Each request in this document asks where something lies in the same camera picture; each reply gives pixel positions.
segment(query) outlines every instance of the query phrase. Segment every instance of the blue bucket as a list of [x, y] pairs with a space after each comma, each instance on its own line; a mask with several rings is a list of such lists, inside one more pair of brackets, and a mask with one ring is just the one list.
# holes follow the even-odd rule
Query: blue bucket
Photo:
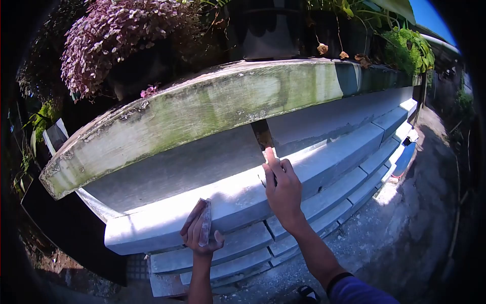
[[397, 178], [401, 177], [403, 172], [405, 172], [405, 170], [408, 167], [408, 164], [410, 163], [410, 160], [412, 159], [416, 145], [417, 145], [417, 143], [410, 143], [409, 145], [405, 146], [403, 153], [401, 154], [400, 158], [395, 163], [397, 165], [397, 168], [395, 169], [395, 171], [393, 171], [392, 175], [394, 177], [397, 177]]

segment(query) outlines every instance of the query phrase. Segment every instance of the black pot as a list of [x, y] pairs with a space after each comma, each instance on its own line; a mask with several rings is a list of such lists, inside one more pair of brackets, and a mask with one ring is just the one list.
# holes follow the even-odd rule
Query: black pot
[[247, 60], [284, 59], [299, 54], [304, 2], [232, 0], [227, 5], [238, 44]]
[[334, 12], [309, 11], [308, 13], [313, 25], [306, 28], [305, 47], [307, 55], [321, 56], [317, 51], [319, 42], [328, 46], [328, 51], [321, 57], [340, 59], [341, 51], [346, 52], [350, 59], [354, 59], [356, 54], [369, 55], [373, 33], [370, 29], [366, 31], [362, 23], [348, 20], [341, 14], [337, 15], [336, 20]]

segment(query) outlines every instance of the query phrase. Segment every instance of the concrete floor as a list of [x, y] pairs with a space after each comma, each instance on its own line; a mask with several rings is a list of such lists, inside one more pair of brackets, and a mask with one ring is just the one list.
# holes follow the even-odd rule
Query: concrete floor
[[[457, 203], [455, 157], [440, 118], [425, 107], [416, 130], [416, 152], [400, 182], [385, 184], [379, 195], [325, 239], [344, 268], [402, 303], [427, 303], [431, 296], [449, 249]], [[295, 289], [301, 285], [310, 285], [327, 301], [299, 255], [240, 281], [239, 291], [215, 296], [214, 302], [297, 303]], [[153, 298], [148, 281], [123, 288], [110, 299], [55, 289], [70, 298], [69, 303], [180, 303]]]

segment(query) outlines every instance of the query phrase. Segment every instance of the blue sky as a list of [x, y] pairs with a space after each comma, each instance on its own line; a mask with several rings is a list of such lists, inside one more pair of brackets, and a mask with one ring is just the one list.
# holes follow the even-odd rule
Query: blue sky
[[427, 0], [410, 0], [414, 10], [415, 21], [442, 36], [450, 44], [457, 46], [452, 34], [439, 13]]

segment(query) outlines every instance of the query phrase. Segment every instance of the dry leaf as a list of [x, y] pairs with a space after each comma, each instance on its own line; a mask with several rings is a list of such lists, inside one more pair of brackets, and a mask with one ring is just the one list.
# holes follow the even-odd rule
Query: dry leaf
[[356, 59], [361, 64], [361, 66], [365, 69], [371, 66], [371, 60], [369, 60], [366, 54], [357, 54], [354, 56], [354, 59]]
[[324, 55], [325, 53], [328, 52], [329, 47], [325, 45], [324, 43], [319, 43], [319, 46], [317, 47], [317, 50], [319, 51], [319, 54]]
[[339, 54], [339, 57], [340, 57], [341, 59], [344, 59], [344, 58], [349, 58], [348, 54], [346, 54], [346, 52], [345, 52], [345, 51], [342, 51], [342, 52]]

